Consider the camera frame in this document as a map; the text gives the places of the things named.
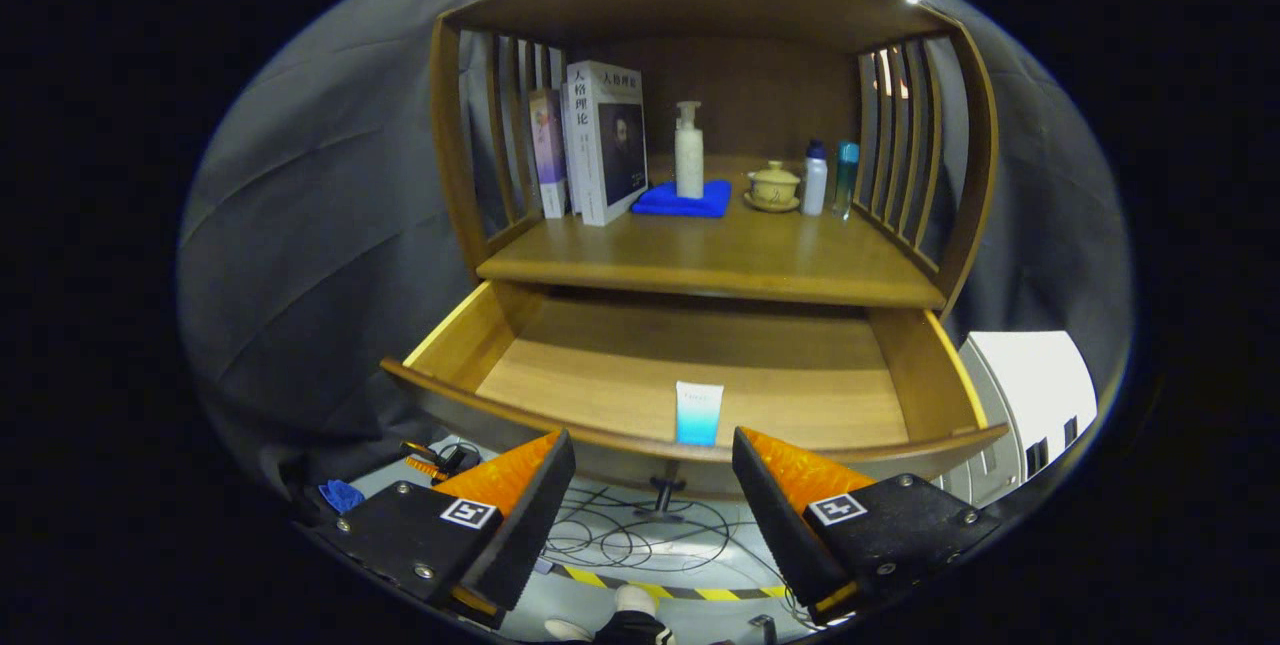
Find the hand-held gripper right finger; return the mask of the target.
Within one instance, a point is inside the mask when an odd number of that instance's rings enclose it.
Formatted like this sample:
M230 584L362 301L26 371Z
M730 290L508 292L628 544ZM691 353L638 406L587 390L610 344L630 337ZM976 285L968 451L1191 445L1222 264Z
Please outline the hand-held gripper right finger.
M777 569L817 625L901 601L993 541L1004 518L919 475L887 479L736 427L732 471Z

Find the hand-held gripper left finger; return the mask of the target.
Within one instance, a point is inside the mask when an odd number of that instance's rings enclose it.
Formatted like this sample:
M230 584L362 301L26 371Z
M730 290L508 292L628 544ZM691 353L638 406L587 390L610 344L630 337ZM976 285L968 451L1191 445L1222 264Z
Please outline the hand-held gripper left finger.
M576 471L564 430L483 457L472 443L402 442L398 479L366 491L297 477L301 534L389 598L499 628L518 605Z

